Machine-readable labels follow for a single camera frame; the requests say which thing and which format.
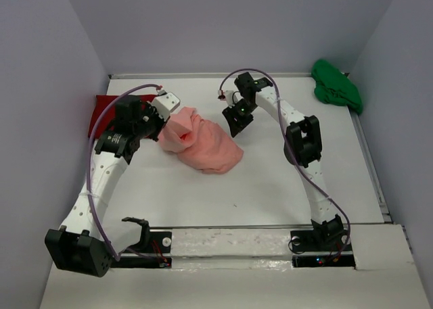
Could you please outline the pink t-shirt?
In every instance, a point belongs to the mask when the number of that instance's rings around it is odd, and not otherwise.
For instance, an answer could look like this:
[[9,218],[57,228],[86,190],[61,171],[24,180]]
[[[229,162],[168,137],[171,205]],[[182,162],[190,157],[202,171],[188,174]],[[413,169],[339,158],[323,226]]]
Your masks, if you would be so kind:
[[195,108],[173,114],[158,137],[159,146],[185,165],[204,174],[225,174],[243,158],[244,151],[215,122]]

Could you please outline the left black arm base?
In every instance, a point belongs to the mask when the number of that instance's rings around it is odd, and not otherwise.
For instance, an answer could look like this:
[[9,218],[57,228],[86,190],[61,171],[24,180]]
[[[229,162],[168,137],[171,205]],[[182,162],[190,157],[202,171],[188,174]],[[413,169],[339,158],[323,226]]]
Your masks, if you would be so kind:
[[149,242],[128,248],[111,268],[170,269],[172,267],[171,231],[150,231]]

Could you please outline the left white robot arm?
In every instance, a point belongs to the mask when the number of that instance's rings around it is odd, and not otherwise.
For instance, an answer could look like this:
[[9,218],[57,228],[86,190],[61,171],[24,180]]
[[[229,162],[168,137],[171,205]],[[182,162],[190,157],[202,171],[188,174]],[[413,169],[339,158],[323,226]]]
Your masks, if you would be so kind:
[[167,92],[97,97],[83,187],[60,227],[48,230],[45,236],[58,269],[103,277],[110,268],[123,264],[123,253],[151,255],[156,249],[146,219],[124,216],[113,227],[102,221],[141,140],[156,141],[179,104],[179,99]]

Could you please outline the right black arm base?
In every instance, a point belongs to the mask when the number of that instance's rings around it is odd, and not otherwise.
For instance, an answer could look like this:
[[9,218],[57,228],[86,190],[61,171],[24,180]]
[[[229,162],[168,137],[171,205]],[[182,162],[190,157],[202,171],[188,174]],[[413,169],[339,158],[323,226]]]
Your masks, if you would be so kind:
[[292,253],[294,268],[324,268],[356,266],[352,245],[344,250],[346,235],[337,237],[327,245],[319,245],[312,230],[295,230],[290,232],[288,249]]

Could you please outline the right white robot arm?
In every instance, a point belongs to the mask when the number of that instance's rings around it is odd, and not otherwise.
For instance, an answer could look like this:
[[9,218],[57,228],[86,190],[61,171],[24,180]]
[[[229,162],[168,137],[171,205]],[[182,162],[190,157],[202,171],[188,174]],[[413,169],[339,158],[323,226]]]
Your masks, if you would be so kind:
[[350,220],[344,210],[328,194],[321,170],[323,150],[319,119],[305,116],[279,92],[275,80],[268,74],[255,79],[253,69],[234,71],[234,91],[218,89],[218,98],[227,103],[223,115],[235,137],[254,119],[253,112],[260,108],[279,125],[284,140],[286,160],[297,170],[311,211],[312,228],[292,237],[292,251],[329,251],[332,258],[350,250]]

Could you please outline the folded red t-shirt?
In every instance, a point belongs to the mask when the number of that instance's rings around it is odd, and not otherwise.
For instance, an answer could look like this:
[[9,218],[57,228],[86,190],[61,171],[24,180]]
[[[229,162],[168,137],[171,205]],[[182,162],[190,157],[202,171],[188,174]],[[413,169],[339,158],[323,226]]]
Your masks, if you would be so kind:
[[[91,136],[93,127],[95,126],[95,123],[97,122],[97,119],[101,115],[101,113],[107,108],[107,106],[113,102],[118,96],[117,95],[96,95],[96,104],[95,108],[92,113],[91,121],[89,123],[89,130],[88,130],[88,136]],[[140,100],[142,100],[143,103],[145,102],[152,102],[155,98],[155,95],[139,95]],[[101,134],[106,130],[107,126],[109,125],[110,121],[114,119],[115,111],[114,106],[112,106],[103,116],[101,119],[97,130],[94,134],[94,139],[99,139]]]

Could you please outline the green t-shirt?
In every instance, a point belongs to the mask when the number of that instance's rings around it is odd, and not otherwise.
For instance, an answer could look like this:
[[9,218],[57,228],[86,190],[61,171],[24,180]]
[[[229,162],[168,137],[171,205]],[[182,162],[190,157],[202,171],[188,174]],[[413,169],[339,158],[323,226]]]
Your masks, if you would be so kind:
[[315,97],[322,103],[346,106],[357,114],[363,112],[363,102],[358,88],[328,61],[317,60],[311,69],[316,86]]

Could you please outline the white foam strip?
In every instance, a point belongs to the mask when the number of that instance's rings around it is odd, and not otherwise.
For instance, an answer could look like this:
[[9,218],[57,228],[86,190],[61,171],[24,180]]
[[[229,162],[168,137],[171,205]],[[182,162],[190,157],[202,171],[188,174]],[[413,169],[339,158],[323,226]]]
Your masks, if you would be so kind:
[[175,229],[170,254],[174,257],[286,257],[288,229]]

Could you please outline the back aluminium rail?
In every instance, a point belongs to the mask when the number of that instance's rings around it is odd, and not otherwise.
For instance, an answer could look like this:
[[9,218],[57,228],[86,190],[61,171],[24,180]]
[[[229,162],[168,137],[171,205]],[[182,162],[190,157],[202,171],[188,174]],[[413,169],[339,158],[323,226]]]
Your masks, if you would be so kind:
[[[269,72],[273,78],[308,78],[309,72]],[[179,78],[225,78],[227,73],[223,72],[194,72],[194,73],[155,73],[155,74],[109,74],[110,80],[116,79],[179,79]]]

